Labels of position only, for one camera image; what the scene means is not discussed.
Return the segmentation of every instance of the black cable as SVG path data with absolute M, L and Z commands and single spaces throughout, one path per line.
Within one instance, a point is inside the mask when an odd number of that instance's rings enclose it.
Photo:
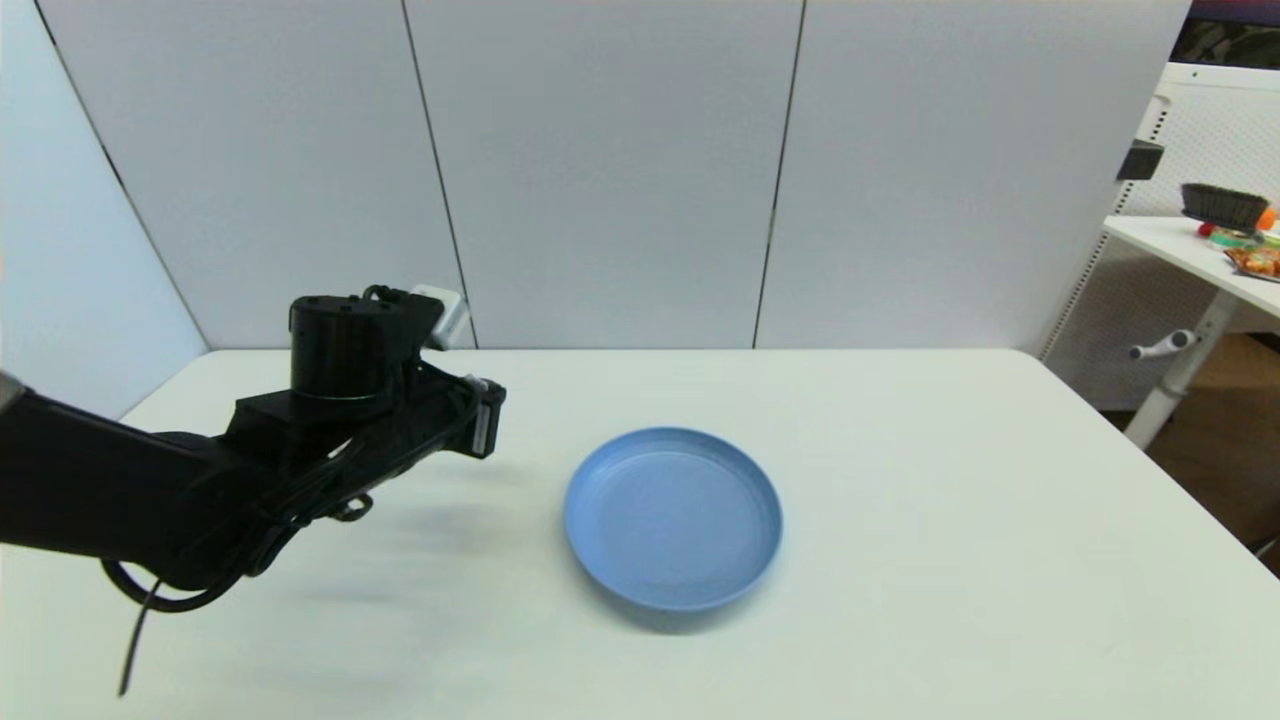
M 364 441 L 351 438 L 347 441 L 347 446 L 343 447 L 337 455 L 326 457 L 315 468 L 311 468 L 306 473 L 298 475 L 293 483 L 289 483 L 274 493 L 278 497 L 266 498 L 265 503 L 271 506 L 273 519 L 284 525 L 305 525 L 314 520 L 314 518 L 297 518 L 300 509 L 303 506 L 302 503 L 298 503 L 301 497 L 311 492 L 317 484 L 326 482 L 337 474 L 342 469 L 342 465 L 347 462 L 349 456 L 358 455 L 364 448 Z M 294 503 L 298 503 L 298 507 L 292 507 Z
M 406 460 L 408 460 L 410 457 L 412 457 L 413 454 L 416 454 L 416 452 L 420 451 L 420 448 L 422 448 L 422 447 L 430 447 L 431 445 L 434 445 L 436 442 L 440 442 L 440 441 L 448 438 L 449 436 L 457 433 L 458 430 L 462 429 L 463 425 L 466 425 L 467 423 L 470 423 L 476 416 L 476 414 L 480 411 L 480 391 L 474 384 L 471 384 L 470 382 L 467 382 L 463 378 L 458 378 L 456 375 L 451 375 L 451 374 L 445 373 L 444 370 L 440 370 L 439 368 L 436 368 L 436 366 L 434 366 L 434 365 L 431 365 L 429 363 L 422 363 L 421 366 L 426 368 L 428 370 L 430 370 L 433 373 L 435 373 L 438 377 L 440 377 L 443 379 L 447 379 L 447 380 L 457 384 L 458 387 L 465 387 L 467 389 L 467 392 L 471 395 L 471 397 L 470 397 L 470 401 L 467 402 L 467 409 L 466 410 L 463 410 L 462 413 L 460 413 L 458 416 L 454 418 L 440 432 L 438 432 L 434 436 L 431 436 L 431 438 L 429 441 L 422 441 L 422 442 L 417 443 L 416 447 L 415 447 L 415 450 L 411 450 L 411 451 L 401 455 L 399 457 L 397 457 L 393 462 L 389 464 L 392 468 L 396 468 L 396 466 L 401 465 L 402 462 L 404 462 Z
M 243 565 L 243 560 L 237 561 L 221 578 L 218 579 L 212 585 L 205 588 L 200 594 L 192 597 L 184 597 L 182 600 L 174 600 L 169 597 L 155 596 L 151 597 L 150 593 L 129 575 L 124 566 L 122 566 L 115 560 L 102 560 L 102 570 L 106 573 L 106 579 L 111 580 L 115 588 L 125 594 L 133 602 L 140 605 L 147 603 L 151 610 L 156 612 L 187 612 L 191 610 L 198 610 L 210 602 L 218 600 L 227 591 L 232 589 L 241 577 L 244 574 L 239 568 Z
M 129 692 L 129 678 L 133 676 L 133 659 L 138 653 L 138 639 L 142 637 L 142 621 L 147 619 L 147 610 L 151 610 L 151 601 L 156 597 L 156 591 L 160 589 L 160 578 L 156 578 L 154 585 L 151 585 L 151 592 L 147 593 L 147 598 L 142 602 L 142 609 L 138 610 L 138 619 L 133 623 L 133 634 L 129 637 L 129 650 L 124 653 L 124 667 L 120 670 L 120 688 L 115 691 L 115 697 L 124 697 L 124 693 Z
M 362 292 L 360 295 L 360 297 L 362 300 L 379 300 L 379 296 L 381 293 L 387 292 L 388 290 L 390 290 L 390 288 L 388 288 L 384 284 L 371 284 L 371 286 L 369 286 L 369 287 L 365 288 L 365 292 Z

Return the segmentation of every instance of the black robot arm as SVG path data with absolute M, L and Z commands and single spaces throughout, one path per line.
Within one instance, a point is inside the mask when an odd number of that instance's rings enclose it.
M 369 491 L 436 451 L 494 450 L 502 386 L 421 359 L 457 314 L 436 297 L 374 286 L 289 310 L 291 388 L 237 401 L 227 432 L 145 433 L 49 400 L 0 373 L 0 542 L 120 562 L 193 597 L 180 612 L 270 566 L 317 518 L 352 521 Z

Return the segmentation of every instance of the white desk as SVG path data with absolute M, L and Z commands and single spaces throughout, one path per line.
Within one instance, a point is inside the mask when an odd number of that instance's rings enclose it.
M 433 456 L 261 578 L 152 614 L 96 562 L 5 548 L 0 715 L 123 717 L 1280 716 L 1280 583 L 1038 363 L 1010 351 L 457 352 L 504 383 L 498 452 Z M 134 410 L 218 433 L 287 386 L 218 352 Z M 644 425 L 750 452 L 787 530 L 718 624 L 622 618 L 566 550 L 577 462 Z
M 1231 324 L 1240 300 L 1280 318 L 1280 283 L 1235 274 L 1235 266 L 1226 255 L 1196 234 L 1198 225 L 1199 222 L 1189 218 L 1120 215 L 1107 218 L 1102 225 L 1111 237 L 1151 252 L 1219 288 L 1194 328 L 1199 341 L 1179 354 L 1125 428 L 1125 434 L 1138 447 L 1151 445 L 1181 402 L 1196 373 Z

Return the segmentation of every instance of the white table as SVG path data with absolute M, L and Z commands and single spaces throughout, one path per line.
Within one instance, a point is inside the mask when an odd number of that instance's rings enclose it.
M 1107 218 L 1102 225 L 1111 237 L 1151 252 L 1217 287 L 1217 295 L 1194 328 L 1198 342 L 1179 354 L 1125 428 L 1125 436 L 1142 448 L 1151 445 L 1187 396 L 1196 373 L 1231 324 L 1240 300 L 1280 318 L 1280 283 L 1235 274 L 1235 266 L 1226 255 L 1196 234 L 1198 225 L 1199 222 L 1188 218 L 1120 215 Z
M 152 614 L 88 559 L 5 548 L 13 719 L 1132 719 L 1280 716 L 1280 583 L 1149 459 L 1011 351 L 481 351 L 498 452 L 436 455 L 265 575 Z M 284 352 L 195 361 L 128 421 L 218 433 Z M 561 500 L 626 430 L 750 452 L 786 537 L 767 583 L 685 634 L 582 579 Z

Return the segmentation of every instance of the blue plate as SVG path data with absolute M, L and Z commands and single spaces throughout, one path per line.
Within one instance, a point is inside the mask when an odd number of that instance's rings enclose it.
M 643 607 L 696 612 L 751 589 L 777 553 L 782 507 L 741 450 L 696 430 L 614 438 L 573 474 L 564 529 L 582 568 Z

